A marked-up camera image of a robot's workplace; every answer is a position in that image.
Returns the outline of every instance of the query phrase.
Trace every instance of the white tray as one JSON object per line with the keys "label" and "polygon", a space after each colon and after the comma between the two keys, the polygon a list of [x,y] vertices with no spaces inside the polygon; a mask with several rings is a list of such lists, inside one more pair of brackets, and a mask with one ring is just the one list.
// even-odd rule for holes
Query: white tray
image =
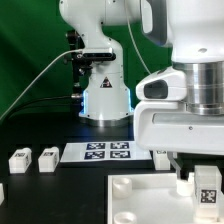
{"label": "white tray", "polygon": [[[113,196],[113,180],[120,177],[132,180],[132,193],[123,199]],[[114,216],[120,212],[135,214],[137,224],[194,223],[193,197],[178,195],[176,180],[174,173],[109,176],[108,224],[114,224]]]}

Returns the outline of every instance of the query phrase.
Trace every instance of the robot end effector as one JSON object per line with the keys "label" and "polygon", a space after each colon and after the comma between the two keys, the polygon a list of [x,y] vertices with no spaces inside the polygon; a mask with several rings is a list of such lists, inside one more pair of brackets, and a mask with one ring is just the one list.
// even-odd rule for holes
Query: robot end effector
{"label": "robot end effector", "polygon": [[144,34],[173,46],[172,67],[136,88],[142,101],[134,132],[142,148],[223,154],[223,10],[222,0],[141,0]]}

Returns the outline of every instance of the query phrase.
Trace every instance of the white block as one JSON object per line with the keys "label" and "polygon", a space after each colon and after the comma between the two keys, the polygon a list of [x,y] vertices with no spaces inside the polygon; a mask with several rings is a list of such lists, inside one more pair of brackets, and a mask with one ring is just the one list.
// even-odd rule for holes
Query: white block
{"label": "white block", "polygon": [[3,185],[0,184],[0,205],[4,201],[4,191],[3,191]]}
{"label": "white block", "polygon": [[39,171],[41,173],[54,172],[58,162],[59,149],[57,147],[45,149],[38,159]]}
{"label": "white block", "polygon": [[170,161],[166,151],[153,151],[153,161],[156,170],[170,170]]}
{"label": "white block", "polygon": [[217,218],[222,176],[216,166],[195,166],[195,217]]}
{"label": "white block", "polygon": [[31,149],[18,149],[9,159],[10,173],[25,173],[32,162]]}

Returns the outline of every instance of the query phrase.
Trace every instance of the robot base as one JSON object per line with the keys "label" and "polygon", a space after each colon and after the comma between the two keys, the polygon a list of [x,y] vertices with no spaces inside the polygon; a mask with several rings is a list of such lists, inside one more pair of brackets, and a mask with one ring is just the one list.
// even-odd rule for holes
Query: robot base
{"label": "robot base", "polygon": [[116,127],[123,126],[133,122],[133,115],[129,115],[120,120],[93,120],[87,117],[80,117],[80,122],[97,127]]}

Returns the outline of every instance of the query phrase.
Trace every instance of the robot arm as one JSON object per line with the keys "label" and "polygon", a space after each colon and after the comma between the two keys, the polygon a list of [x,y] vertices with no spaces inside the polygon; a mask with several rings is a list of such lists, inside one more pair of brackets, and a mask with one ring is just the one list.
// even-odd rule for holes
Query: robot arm
{"label": "robot arm", "polygon": [[[127,23],[124,0],[61,0],[63,19],[81,36],[85,48],[77,55],[91,61],[89,85],[84,91],[81,120],[97,126],[123,125],[133,115],[129,89],[123,81],[123,49],[104,35],[102,25]],[[128,0],[129,21],[140,20],[139,0]]]}
{"label": "robot arm", "polygon": [[[173,46],[172,67],[136,88],[142,101],[134,132],[142,148],[224,154],[223,10],[222,0],[141,0],[144,34]],[[167,88],[163,97],[158,83]]]}
{"label": "robot arm", "polygon": [[[140,20],[138,0],[127,1],[130,22]],[[124,0],[62,0],[60,12],[63,19],[82,37],[86,48],[109,48],[109,38],[102,32],[102,25],[124,25]]]}

